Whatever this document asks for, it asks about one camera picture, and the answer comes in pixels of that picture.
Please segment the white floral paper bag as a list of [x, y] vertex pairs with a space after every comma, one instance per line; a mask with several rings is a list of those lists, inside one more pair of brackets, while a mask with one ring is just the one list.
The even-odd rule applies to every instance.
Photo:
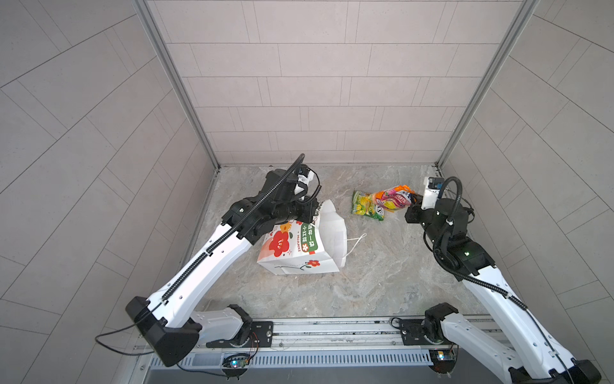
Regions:
[[313, 222], [292, 220], [265, 235], [257, 263], [274, 275], [338, 273], [365, 236], [349, 238], [345, 220], [326, 200]]

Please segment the orange Fox's candy bag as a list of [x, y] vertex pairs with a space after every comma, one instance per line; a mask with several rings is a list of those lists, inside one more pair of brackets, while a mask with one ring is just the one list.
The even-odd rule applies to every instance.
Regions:
[[419, 197], [419, 194], [406, 185], [399, 185], [372, 195], [372, 199], [377, 206], [390, 212], [412, 206], [418, 201]]

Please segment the green spring tea candy bag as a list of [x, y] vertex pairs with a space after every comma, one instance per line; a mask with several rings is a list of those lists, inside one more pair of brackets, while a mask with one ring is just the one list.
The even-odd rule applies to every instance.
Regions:
[[370, 194], [359, 190], [355, 190], [355, 192], [353, 192], [352, 213], [359, 216], [376, 219], [380, 222], [385, 219], [384, 209], [374, 203]]

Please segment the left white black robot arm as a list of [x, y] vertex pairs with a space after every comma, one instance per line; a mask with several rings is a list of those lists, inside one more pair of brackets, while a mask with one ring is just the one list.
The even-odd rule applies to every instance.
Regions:
[[238, 305], [211, 312], [195, 308], [223, 273], [276, 225], [313, 222], [321, 187], [310, 192], [309, 186], [317, 179], [305, 164], [270, 171], [259, 193], [234, 203], [203, 248], [166, 285], [127, 304], [126, 313], [165, 366], [180, 363], [201, 343], [241, 347], [249, 341], [253, 320]]

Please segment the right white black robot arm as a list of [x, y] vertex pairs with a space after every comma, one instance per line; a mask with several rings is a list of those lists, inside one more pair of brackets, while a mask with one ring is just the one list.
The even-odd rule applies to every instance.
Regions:
[[540, 324], [488, 252], [467, 235], [472, 213], [458, 198], [440, 198], [428, 209], [413, 204], [405, 220], [422, 227], [423, 240], [437, 264], [473, 292], [511, 345], [506, 347], [469, 324], [448, 303], [425, 312], [425, 338], [432, 344], [451, 342], [466, 350], [503, 383], [600, 382], [595, 365], [575, 358]]

